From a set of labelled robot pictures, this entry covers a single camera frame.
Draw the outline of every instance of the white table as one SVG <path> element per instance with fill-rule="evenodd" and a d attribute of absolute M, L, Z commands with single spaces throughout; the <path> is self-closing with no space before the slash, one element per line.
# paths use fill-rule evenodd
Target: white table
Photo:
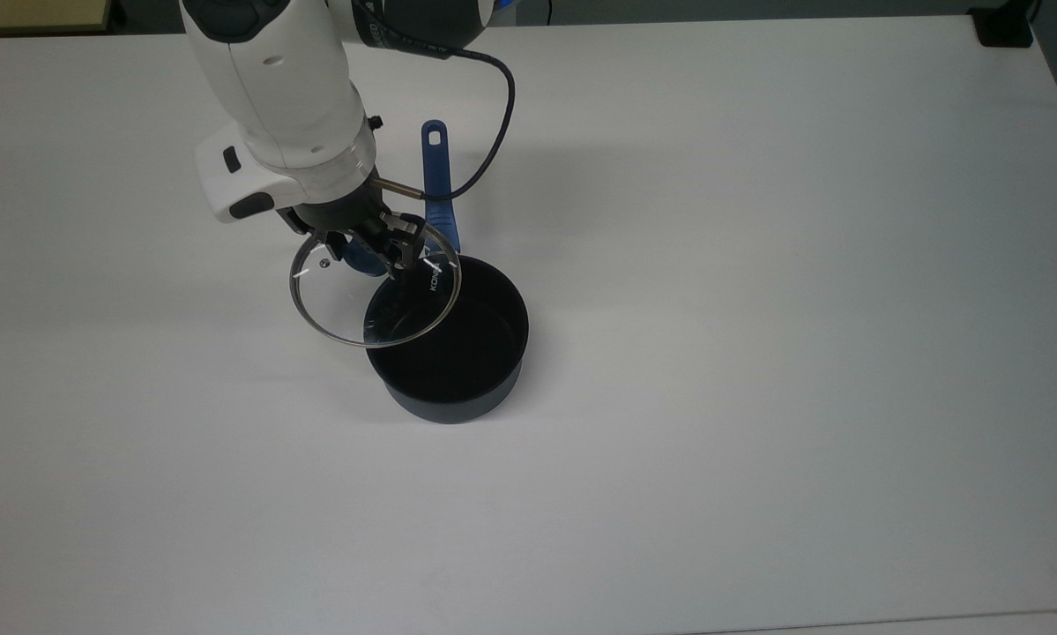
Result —
<path fill-rule="evenodd" d="M 484 421 L 221 226 L 183 37 L 0 40 L 0 635 L 638 635 L 1057 610 L 1057 90 L 967 18 L 497 30 Z M 500 77 L 351 51 L 379 168 Z M 415 205 L 392 199 L 401 209 Z"/>

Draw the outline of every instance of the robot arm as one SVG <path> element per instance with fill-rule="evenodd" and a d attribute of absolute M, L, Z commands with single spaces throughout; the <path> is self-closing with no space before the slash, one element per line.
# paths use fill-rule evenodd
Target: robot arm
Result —
<path fill-rule="evenodd" d="M 341 41 L 440 56 L 391 39 L 382 24 L 460 49 L 492 16 L 492 0 L 356 1 L 361 7 L 350 0 L 181 0 L 194 56 L 235 120 L 194 152 L 219 221 L 313 205 L 314 222 L 330 226 L 311 226 L 348 230 L 352 213 L 330 221 L 320 209 L 375 207 L 368 200 L 374 193 L 361 194 L 375 144 Z"/>

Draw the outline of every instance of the black button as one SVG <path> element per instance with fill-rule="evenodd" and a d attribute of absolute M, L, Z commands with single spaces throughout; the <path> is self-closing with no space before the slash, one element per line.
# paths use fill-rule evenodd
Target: black button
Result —
<path fill-rule="evenodd" d="M 238 152 L 235 152 L 234 146 L 222 150 L 222 161 L 223 163 L 226 163 L 226 169 L 229 169 L 230 173 L 238 172 L 239 169 L 242 169 L 242 163 L 238 161 Z"/>
<path fill-rule="evenodd" d="M 255 213 L 262 213 L 274 208 L 274 198 L 265 192 L 254 192 L 253 194 L 230 205 L 230 217 L 246 218 L 254 217 Z"/>

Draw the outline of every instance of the blue handle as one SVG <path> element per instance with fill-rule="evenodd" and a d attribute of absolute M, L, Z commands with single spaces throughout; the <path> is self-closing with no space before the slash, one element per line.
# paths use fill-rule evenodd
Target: blue handle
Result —
<path fill-rule="evenodd" d="M 423 189 L 430 194 L 447 194 L 452 189 L 449 137 L 441 120 L 431 119 L 422 125 L 422 178 Z M 427 201 L 427 223 L 439 229 L 460 253 L 452 201 Z"/>

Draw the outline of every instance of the black cable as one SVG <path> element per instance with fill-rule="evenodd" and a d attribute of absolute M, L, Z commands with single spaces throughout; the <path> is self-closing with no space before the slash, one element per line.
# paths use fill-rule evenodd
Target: black cable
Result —
<path fill-rule="evenodd" d="M 516 104 L 517 99 L 517 83 L 516 80 L 513 79 L 512 70 L 508 70 L 507 66 L 504 66 L 504 61 L 498 60 L 495 56 L 487 56 L 485 53 L 467 51 L 465 49 L 439 46 L 428 43 L 428 41 L 416 39 L 416 37 L 400 33 L 392 29 L 388 23 L 385 23 L 384 20 L 379 19 L 379 16 L 374 15 L 370 8 L 365 7 L 359 0 L 352 0 L 352 5 L 358 8 L 359 12 L 363 12 L 364 16 L 367 16 L 368 19 L 374 20 L 374 22 L 383 29 L 384 33 L 394 37 L 394 39 L 402 41 L 402 43 L 407 44 L 408 46 L 427 50 L 428 52 L 435 54 L 435 56 L 446 56 L 446 54 L 448 54 L 448 56 L 464 57 L 466 60 L 484 61 L 484 63 L 499 70 L 501 75 L 504 76 L 504 79 L 507 80 L 508 97 L 507 102 L 504 106 L 504 117 L 501 120 L 501 129 L 497 132 L 497 137 L 493 141 L 492 147 L 488 148 L 485 161 L 481 162 L 481 166 L 476 170 L 476 172 L 472 173 L 472 176 L 470 176 L 464 185 L 461 185 L 460 188 L 455 189 L 455 191 L 447 194 L 428 194 L 427 192 L 422 192 L 422 200 L 426 201 L 448 201 L 461 197 L 461 194 L 469 191 L 469 188 L 472 188 L 472 186 L 477 184 L 477 181 L 481 180 L 485 170 L 488 169 L 488 165 L 493 163 L 493 157 L 497 155 L 497 150 L 501 148 L 501 142 L 504 141 L 504 133 L 508 132 L 508 122 L 513 120 L 513 105 Z"/>

